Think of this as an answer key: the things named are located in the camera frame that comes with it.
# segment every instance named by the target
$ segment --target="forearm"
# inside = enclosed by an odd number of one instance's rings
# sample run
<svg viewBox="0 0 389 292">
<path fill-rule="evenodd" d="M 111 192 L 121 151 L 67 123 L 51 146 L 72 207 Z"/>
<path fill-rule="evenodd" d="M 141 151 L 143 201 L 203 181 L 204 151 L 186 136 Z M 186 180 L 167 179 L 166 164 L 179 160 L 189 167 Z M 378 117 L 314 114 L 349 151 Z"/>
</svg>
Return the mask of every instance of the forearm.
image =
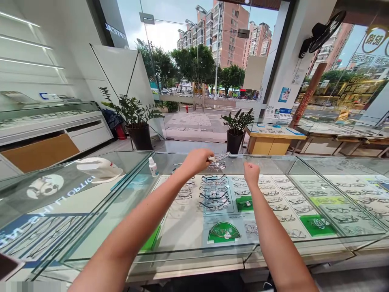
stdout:
<svg viewBox="0 0 389 292">
<path fill-rule="evenodd" d="M 299 252 L 257 184 L 249 184 L 261 251 L 278 291 L 318 291 Z"/>
<path fill-rule="evenodd" d="M 139 250 L 189 178 L 178 169 L 141 201 L 109 234 L 69 291 L 121 291 Z"/>
</svg>

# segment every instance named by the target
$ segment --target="black flower pot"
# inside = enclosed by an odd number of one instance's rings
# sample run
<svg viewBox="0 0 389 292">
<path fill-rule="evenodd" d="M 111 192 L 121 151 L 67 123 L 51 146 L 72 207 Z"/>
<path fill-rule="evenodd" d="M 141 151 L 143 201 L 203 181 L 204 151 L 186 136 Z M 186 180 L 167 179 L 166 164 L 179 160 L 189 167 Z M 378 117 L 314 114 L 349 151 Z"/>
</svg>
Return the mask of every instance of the black flower pot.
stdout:
<svg viewBox="0 0 389 292">
<path fill-rule="evenodd" d="M 227 131 L 227 152 L 232 154 L 238 154 L 240 144 L 242 144 L 242 139 L 244 137 L 244 132 L 240 135 L 234 135 L 231 133 L 231 130 Z"/>
<path fill-rule="evenodd" d="M 153 151 L 153 146 L 151 145 L 150 138 L 150 128 L 148 124 L 145 124 L 144 127 L 140 128 L 132 128 L 131 126 L 126 126 L 126 129 L 129 132 L 131 139 L 134 141 L 135 148 L 137 150 Z"/>
</svg>

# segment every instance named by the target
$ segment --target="ceiling light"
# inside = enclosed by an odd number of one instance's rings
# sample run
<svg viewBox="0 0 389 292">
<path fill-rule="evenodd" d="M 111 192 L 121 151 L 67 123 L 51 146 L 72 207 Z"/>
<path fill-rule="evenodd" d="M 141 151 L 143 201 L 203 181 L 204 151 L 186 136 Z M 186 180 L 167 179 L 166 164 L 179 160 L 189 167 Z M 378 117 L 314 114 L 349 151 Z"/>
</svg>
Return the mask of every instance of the ceiling light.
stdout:
<svg viewBox="0 0 389 292">
<path fill-rule="evenodd" d="M 26 45 L 33 45 L 35 47 L 41 47 L 41 48 L 45 48 L 45 49 L 53 49 L 52 47 L 49 47 L 49 46 L 46 46 L 46 45 L 42 45 L 42 44 L 39 44 L 39 43 L 30 42 L 30 41 L 25 41 L 23 39 L 14 38 L 12 36 L 10 37 L 10 36 L 7 36 L 5 34 L 0 34 L 0 39 L 7 39 L 7 40 L 10 40 L 10 41 L 15 41 L 15 42 L 18 42 L 18 43 L 24 43 Z"/>
<path fill-rule="evenodd" d="M 29 61 L 23 61 L 23 60 L 9 59 L 9 58 L 4 58 L 4 57 L 0 57 L 0 61 L 6 61 L 6 62 L 12 62 L 12 63 L 20 63 L 20 64 L 27 64 L 27 65 L 34 65 L 34 66 L 41 66 L 41 67 L 49 67 L 49 68 L 55 68 L 55 69 L 65 69 L 64 67 L 60 67 L 60 66 L 56 66 L 56 65 L 35 63 L 35 62 L 29 62 Z"/>
<path fill-rule="evenodd" d="M 16 16 L 13 16 L 13 15 L 10 15 L 10 14 L 4 13 L 4 12 L 1 12 L 1 11 L 0 11 L 0 15 L 1 15 L 1 16 L 4 16 L 4 17 L 11 18 L 11 19 L 14 19 L 14 20 L 17 20 L 17 21 L 20 21 L 20 22 L 24 22 L 24 23 L 27 23 L 27 24 L 31 24 L 31 25 L 33 25 L 33 26 L 40 27 L 38 24 L 29 22 L 29 21 L 27 21 L 27 20 L 18 18 L 18 17 L 16 17 Z"/>
</svg>

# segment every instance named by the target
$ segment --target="green display card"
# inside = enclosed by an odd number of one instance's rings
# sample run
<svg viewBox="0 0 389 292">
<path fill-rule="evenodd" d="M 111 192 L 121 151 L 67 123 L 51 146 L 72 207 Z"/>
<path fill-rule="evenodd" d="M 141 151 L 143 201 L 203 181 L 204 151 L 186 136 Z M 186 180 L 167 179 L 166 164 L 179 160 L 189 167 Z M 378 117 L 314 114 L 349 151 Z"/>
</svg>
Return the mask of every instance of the green display card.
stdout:
<svg viewBox="0 0 389 292">
<path fill-rule="evenodd" d="M 251 196 L 244 196 L 236 199 L 236 206 L 238 211 L 252 211 L 252 198 Z"/>
<path fill-rule="evenodd" d="M 207 243 L 224 243 L 239 239 L 240 233 L 234 225 L 228 222 L 219 222 L 209 230 Z"/>
<path fill-rule="evenodd" d="M 158 225 L 157 229 L 155 229 L 153 234 L 146 241 L 145 245 L 142 246 L 141 251 L 152 251 L 154 249 L 160 229 L 161 229 L 161 225 Z"/>
<path fill-rule="evenodd" d="M 332 225 L 320 215 L 304 215 L 300 220 L 312 237 L 336 234 Z"/>
</svg>

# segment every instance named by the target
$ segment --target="sky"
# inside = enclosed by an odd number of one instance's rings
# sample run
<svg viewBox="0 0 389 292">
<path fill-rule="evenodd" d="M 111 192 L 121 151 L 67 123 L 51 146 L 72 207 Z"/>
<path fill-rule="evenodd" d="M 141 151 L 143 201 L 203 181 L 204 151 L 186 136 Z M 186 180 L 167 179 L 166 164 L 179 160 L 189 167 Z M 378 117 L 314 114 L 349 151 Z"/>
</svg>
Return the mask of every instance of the sky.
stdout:
<svg viewBox="0 0 389 292">
<path fill-rule="evenodd" d="M 213 7 L 213 0 L 117 0 L 120 14 L 124 24 L 130 49 L 136 48 L 135 41 L 152 41 L 157 47 L 162 47 L 166 51 L 177 48 L 177 41 L 180 38 L 178 30 L 186 31 L 185 20 L 197 22 L 196 5 L 200 5 L 206 11 Z M 247 11 L 250 6 L 243 6 Z M 139 12 L 154 16 L 155 24 L 144 24 L 140 22 Z M 265 22 L 274 32 L 278 11 L 251 8 L 249 21 L 254 21 L 257 25 Z"/>
</svg>

